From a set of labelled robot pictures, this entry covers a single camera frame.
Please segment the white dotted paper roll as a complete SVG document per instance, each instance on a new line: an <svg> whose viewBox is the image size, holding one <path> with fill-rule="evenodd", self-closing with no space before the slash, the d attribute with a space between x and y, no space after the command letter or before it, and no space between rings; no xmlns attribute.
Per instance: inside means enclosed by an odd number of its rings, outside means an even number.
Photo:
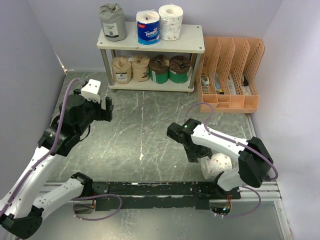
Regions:
<svg viewBox="0 0 320 240"><path fill-rule="evenodd" d="M205 180L215 179L221 172L232 169L231 159L223 153L213 154L212 157L200 159L200 168Z"/></svg>
<svg viewBox="0 0 320 240"><path fill-rule="evenodd" d="M180 6L166 4L158 9L160 37L165 41L176 41L180 37L184 11Z"/></svg>

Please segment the tan barcode paper roll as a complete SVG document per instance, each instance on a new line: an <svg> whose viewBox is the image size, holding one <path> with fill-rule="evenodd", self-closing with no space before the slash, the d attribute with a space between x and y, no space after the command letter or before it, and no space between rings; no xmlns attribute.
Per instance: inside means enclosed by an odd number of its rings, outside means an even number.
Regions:
<svg viewBox="0 0 320 240"><path fill-rule="evenodd" d="M118 84L127 84L132 79L132 63L128 57L120 56L112 60L113 80Z"/></svg>

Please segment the tan cartoon paper roll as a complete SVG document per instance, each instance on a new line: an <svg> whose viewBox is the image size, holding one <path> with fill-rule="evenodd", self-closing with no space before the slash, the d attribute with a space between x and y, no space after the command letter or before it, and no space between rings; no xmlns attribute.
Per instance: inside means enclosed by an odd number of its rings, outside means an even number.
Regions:
<svg viewBox="0 0 320 240"><path fill-rule="evenodd" d="M136 82L145 82L150 78L150 58L146 55L135 55L132 58L132 73Z"/></svg>

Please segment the green brown paper roll labelled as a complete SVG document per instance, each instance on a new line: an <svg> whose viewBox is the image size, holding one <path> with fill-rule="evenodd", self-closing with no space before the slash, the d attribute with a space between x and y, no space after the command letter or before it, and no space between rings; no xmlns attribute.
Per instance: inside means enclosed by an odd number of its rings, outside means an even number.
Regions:
<svg viewBox="0 0 320 240"><path fill-rule="evenodd" d="M169 79L176 84L187 82L190 67L191 61L185 56L173 56L169 60Z"/></svg>

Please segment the grey paper roll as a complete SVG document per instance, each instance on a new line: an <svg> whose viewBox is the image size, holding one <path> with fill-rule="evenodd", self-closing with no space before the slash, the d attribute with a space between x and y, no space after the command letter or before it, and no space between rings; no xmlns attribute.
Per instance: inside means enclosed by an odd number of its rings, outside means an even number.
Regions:
<svg viewBox="0 0 320 240"><path fill-rule="evenodd" d="M122 41L127 37L125 13L118 3L108 3L99 7L102 31L111 42Z"/></svg>

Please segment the blue Tempo tissue pack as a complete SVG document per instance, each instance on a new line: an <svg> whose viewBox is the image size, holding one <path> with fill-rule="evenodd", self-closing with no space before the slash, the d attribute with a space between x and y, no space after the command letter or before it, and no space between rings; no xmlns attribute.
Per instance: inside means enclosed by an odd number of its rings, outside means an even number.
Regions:
<svg viewBox="0 0 320 240"><path fill-rule="evenodd" d="M157 44L160 40L160 15L154 10L136 13L137 42L144 46Z"/></svg>

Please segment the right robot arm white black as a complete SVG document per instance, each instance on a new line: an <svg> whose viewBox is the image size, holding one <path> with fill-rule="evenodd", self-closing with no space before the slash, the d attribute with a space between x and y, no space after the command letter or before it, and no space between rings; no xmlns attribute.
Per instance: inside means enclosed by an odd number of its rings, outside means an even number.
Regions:
<svg viewBox="0 0 320 240"><path fill-rule="evenodd" d="M230 170L219 170L212 186L212 193L223 199L230 190L248 185L259 188L269 181L269 171L274 161L263 141L238 138L213 130L195 119L188 119L183 125L175 122L167 128L166 135L182 144L190 163L203 157L211 157L215 150L226 155L234 163Z"/></svg>

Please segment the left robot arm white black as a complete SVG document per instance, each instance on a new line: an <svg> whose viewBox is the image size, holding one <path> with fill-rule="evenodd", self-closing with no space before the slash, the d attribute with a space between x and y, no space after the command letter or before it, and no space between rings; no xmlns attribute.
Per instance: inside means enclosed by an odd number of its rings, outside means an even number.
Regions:
<svg viewBox="0 0 320 240"><path fill-rule="evenodd" d="M113 101L102 102L71 94L59 105L59 114L47 128L22 175L0 201L0 225L21 240L30 238L52 212L66 202L80 197L89 199L93 180L83 173L73 174L62 186L39 196L39 192L56 165L90 132L93 121L111 122Z"/></svg>

